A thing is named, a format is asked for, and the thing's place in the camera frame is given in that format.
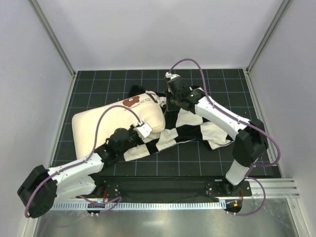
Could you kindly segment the cream pillow with bear print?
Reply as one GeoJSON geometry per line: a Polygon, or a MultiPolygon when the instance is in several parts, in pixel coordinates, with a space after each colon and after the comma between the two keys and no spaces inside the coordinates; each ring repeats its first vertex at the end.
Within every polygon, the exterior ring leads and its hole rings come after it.
{"type": "MultiPolygon", "coordinates": [[[[146,91],[143,94],[75,114],[72,117],[72,130],[77,159],[81,159],[90,154],[95,140],[97,122],[100,116],[109,107],[121,105],[130,108],[141,121],[150,125],[152,134],[157,134],[165,129],[165,118],[162,111],[164,104],[165,98],[158,96],[158,94],[153,91],[146,91]]],[[[131,125],[137,123],[137,118],[124,108],[113,108],[109,110],[103,116],[100,123],[97,146],[104,144],[106,139],[109,138],[116,129],[128,129],[131,125]]]]}

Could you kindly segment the black white checkered pillowcase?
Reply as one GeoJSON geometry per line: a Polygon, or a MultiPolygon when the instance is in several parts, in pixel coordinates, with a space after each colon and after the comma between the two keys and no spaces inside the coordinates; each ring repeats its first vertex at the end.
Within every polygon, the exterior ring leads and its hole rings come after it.
{"type": "Polygon", "coordinates": [[[201,141],[211,151],[233,142],[227,132],[201,116],[183,109],[167,111],[164,93],[132,85],[123,102],[126,106],[133,104],[131,109],[152,128],[144,141],[124,153],[125,161],[144,158],[194,140],[201,141]]]}

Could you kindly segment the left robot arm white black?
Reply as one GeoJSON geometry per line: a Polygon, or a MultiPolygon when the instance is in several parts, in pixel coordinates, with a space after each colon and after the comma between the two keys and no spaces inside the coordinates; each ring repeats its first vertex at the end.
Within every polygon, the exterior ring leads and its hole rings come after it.
{"type": "Polygon", "coordinates": [[[149,129],[142,126],[119,128],[84,158],[58,167],[35,167],[17,191],[25,206],[25,217],[41,217],[54,204],[80,195],[102,196],[105,188],[94,179],[95,175],[116,164],[126,151],[140,145],[149,134],[149,129]]]}

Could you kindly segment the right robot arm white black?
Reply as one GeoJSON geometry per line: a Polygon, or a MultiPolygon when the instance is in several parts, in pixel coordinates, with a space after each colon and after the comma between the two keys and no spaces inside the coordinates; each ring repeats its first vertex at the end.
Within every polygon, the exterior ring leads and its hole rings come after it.
{"type": "Polygon", "coordinates": [[[234,161],[225,174],[220,188],[229,196],[235,195],[241,183],[250,173],[251,167],[267,150],[268,142],[264,135],[263,123],[240,117],[215,102],[200,88],[184,86],[177,74],[166,73],[167,109],[183,109],[214,123],[233,140],[234,161]]]}

